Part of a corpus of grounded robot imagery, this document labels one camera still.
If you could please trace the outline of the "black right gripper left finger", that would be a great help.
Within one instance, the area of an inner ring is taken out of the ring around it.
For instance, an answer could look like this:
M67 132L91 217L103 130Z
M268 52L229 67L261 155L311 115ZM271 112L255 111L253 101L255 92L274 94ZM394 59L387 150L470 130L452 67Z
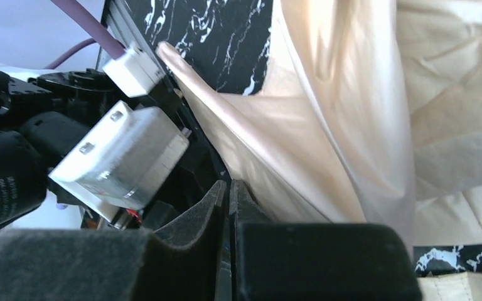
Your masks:
M3 231L0 300L213 300L226 194L156 231Z

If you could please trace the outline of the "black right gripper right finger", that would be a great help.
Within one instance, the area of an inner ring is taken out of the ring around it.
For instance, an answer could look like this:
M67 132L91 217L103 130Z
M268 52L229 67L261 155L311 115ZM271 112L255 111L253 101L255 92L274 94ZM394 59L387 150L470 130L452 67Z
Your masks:
M380 224L278 223L230 190L234 300L421 300L409 254Z

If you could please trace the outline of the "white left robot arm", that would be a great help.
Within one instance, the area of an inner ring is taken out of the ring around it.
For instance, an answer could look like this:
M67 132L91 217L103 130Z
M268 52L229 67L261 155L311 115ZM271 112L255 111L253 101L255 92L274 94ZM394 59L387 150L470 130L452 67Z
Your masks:
M113 103L115 87L96 70L20 80L0 71L0 229L34 211L47 192L78 199L49 179Z

